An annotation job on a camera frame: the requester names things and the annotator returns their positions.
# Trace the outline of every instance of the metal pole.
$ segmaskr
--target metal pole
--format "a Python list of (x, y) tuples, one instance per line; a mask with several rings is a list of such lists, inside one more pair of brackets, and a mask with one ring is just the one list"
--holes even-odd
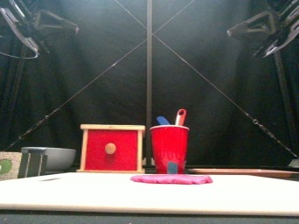
[(152, 143), (151, 132), (152, 126), (152, 0), (147, 0), (147, 86), (145, 86), (145, 166), (152, 163)]

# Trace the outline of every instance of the green box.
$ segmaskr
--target green box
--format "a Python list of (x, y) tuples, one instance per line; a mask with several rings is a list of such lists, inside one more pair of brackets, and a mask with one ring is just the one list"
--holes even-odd
[(0, 180), (22, 179), (45, 173), (47, 155), (37, 153), (0, 152)]

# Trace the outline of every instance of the red cup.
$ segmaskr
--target red cup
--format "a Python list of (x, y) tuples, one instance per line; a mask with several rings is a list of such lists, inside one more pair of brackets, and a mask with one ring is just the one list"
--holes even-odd
[(149, 130), (156, 173), (183, 174), (189, 129), (179, 125), (160, 125)]

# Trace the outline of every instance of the gray bowl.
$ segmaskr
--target gray bowl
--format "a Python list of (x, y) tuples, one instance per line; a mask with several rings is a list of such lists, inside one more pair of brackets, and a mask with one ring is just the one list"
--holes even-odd
[(76, 150), (49, 147), (22, 147), (22, 153), (39, 153), (48, 156), (47, 172), (64, 172), (71, 168), (75, 160)]

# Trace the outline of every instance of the wire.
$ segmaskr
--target wire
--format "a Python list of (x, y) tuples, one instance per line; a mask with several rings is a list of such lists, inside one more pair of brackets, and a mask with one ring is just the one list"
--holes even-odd
[(4, 52), (0, 52), (0, 54), (5, 57), (9, 57), (12, 59), (17, 59), (17, 60), (33, 60), (39, 57), (39, 53), (36, 52), (35, 55), (32, 57), (20, 57), (20, 56), (14, 56), (12, 54), (8, 54), (8, 53), (4, 53)]

